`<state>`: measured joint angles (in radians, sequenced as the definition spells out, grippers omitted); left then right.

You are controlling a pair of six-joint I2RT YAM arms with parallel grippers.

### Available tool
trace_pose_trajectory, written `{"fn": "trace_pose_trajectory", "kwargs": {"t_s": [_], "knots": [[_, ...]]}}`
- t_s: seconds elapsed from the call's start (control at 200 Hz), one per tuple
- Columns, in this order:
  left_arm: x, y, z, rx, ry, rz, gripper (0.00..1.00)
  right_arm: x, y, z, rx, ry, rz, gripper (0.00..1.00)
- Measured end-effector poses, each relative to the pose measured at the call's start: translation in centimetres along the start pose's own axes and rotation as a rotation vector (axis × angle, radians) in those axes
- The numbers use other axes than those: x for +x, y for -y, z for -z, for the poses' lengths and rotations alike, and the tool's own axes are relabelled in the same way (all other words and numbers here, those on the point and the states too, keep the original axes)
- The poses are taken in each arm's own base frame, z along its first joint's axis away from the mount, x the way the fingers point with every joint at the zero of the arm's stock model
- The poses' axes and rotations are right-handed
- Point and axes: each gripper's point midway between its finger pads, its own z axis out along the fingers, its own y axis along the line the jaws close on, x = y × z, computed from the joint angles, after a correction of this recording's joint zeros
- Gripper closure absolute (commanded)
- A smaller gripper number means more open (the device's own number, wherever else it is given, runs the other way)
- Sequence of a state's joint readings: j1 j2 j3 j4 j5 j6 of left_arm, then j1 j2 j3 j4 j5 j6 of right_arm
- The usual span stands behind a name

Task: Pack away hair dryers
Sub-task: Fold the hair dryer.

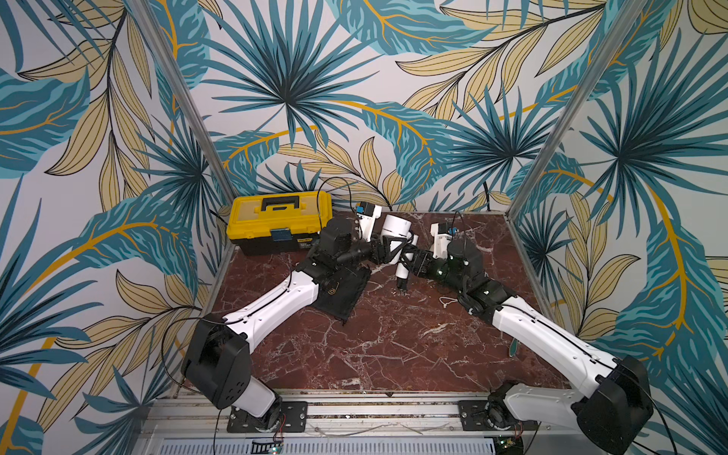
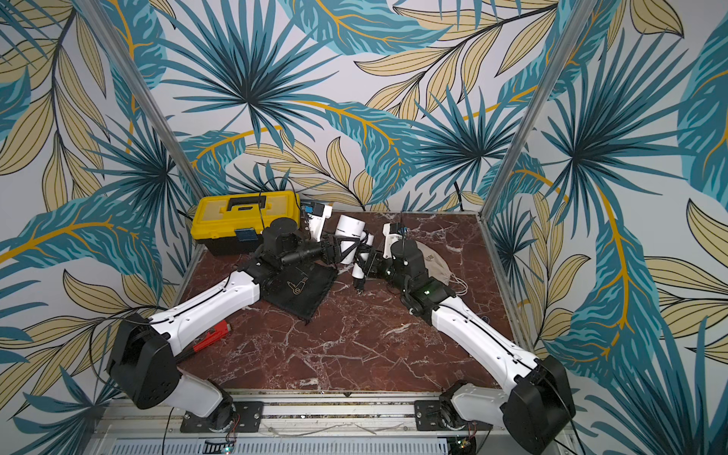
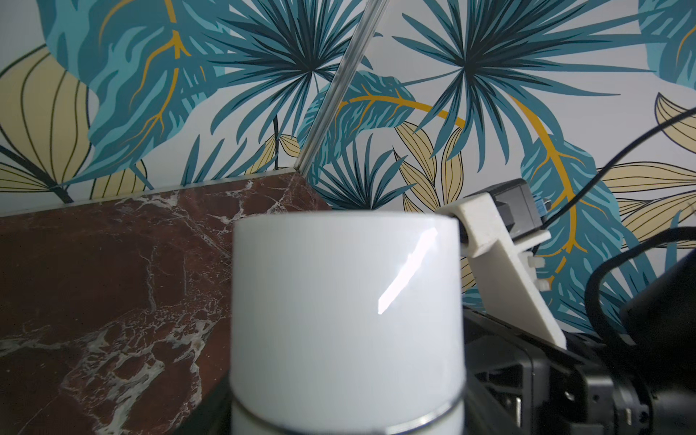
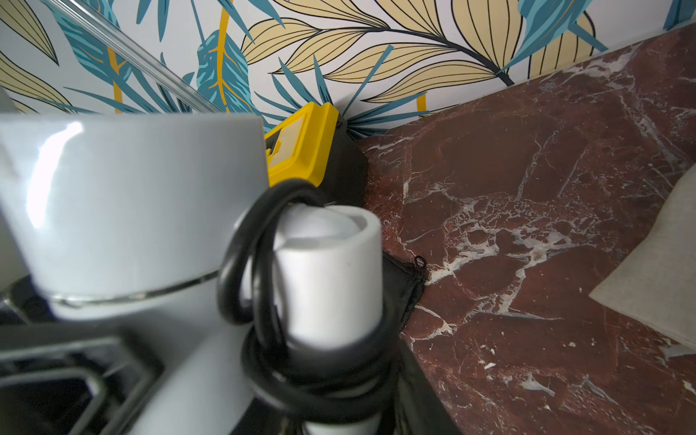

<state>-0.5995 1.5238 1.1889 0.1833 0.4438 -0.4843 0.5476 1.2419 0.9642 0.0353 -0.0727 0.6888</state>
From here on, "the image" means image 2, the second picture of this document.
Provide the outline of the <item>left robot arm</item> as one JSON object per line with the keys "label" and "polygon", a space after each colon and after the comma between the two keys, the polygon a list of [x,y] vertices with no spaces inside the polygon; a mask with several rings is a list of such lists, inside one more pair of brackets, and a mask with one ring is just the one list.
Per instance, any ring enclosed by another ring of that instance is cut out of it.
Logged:
{"label": "left robot arm", "polygon": [[213,432],[236,421],[231,396],[212,381],[178,368],[177,357],[233,313],[266,301],[308,322],[337,277],[368,244],[364,222],[343,215],[335,232],[303,239],[298,223],[278,218],[262,232],[248,262],[205,292],[151,318],[132,315],[119,325],[106,371],[140,410],[181,409]]}

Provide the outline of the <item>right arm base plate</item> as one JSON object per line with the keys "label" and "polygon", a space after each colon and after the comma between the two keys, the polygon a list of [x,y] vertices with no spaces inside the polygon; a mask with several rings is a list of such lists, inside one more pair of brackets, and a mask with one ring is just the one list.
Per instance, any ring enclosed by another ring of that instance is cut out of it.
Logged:
{"label": "right arm base plate", "polygon": [[417,400],[414,402],[414,418],[418,431],[463,431],[486,428],[491,430],[492,424],[481,421],[466,421],[456,413],[449,402],[434,400]]}

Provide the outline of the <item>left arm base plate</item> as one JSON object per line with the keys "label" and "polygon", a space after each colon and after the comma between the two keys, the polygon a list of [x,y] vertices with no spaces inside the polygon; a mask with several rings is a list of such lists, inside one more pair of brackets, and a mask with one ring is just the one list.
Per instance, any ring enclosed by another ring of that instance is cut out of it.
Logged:
{"label": "left arm base plate", "polygon": [[199,417],[186,411],[180,431],[219,435],[228,432],[255,433],[260,428],[263,410],[261,401],[234,401],[222,403],[222,408],[208,417]]}

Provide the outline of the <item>black drawstring dryer bag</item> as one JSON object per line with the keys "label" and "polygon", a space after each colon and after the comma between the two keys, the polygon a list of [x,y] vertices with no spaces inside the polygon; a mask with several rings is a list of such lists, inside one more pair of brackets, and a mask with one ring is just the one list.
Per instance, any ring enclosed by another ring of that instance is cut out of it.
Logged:
{"label": "black drawstring dryer bag", "polygon": [[290,265],[262,287],[261,298],[308,323],[325,300],[337,269],[320,264]]}

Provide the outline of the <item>beige drawstring dryer bag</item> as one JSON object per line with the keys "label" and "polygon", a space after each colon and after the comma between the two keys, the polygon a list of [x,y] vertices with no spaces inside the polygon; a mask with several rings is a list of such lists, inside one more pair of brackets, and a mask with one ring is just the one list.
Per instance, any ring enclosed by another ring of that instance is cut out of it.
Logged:
{"label": "beige drawstring dryer bag", "polygon": [[430,277],[449,286],[457,296],[464,296],[468,293],[468,284],[450,270],[447,262],[439,253],[419,241],[416,244],[417,248],[423,254],[425,266]]}

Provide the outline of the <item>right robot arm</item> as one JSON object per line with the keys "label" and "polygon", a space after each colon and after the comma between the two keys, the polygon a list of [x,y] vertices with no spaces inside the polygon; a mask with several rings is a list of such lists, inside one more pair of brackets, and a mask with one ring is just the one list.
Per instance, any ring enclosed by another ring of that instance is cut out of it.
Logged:
{"label": "right robot arm", "polygon": [[476,315],[447,284],[430,276],[411,239],[358,254],[361,278],[398,288],[409,312],[448,336],[477,360],[500,392],[464,383],[441,395],[441,418],[449,427],[491,424],[508,430],[530,454],[542,454],[576,416],[565,367],[553,356],[538,358]]}

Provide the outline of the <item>white hair dryer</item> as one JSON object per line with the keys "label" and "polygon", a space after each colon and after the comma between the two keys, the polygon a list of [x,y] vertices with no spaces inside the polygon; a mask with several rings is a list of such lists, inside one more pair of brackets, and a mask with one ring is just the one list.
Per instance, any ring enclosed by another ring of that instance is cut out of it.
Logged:
{"label": "white hair dryer", "polygon": [[358,257],[356,257],[356,261],[351,264],[353,266],[351,273],[354,279],[355,290],[358,291],[362,291],[364,289],[366,279],[364,278],[363,267],[366,260],[369,258],[370,253],[372,252],[373,246],[373,235],[366,231],[365,227],[365,222],[347,215],[342,215],[337,222],[337,227],[335,231],[335,237],[338,244],[339,236],[358,236],[360,234],[368,235],[368,239],[358,246]]}

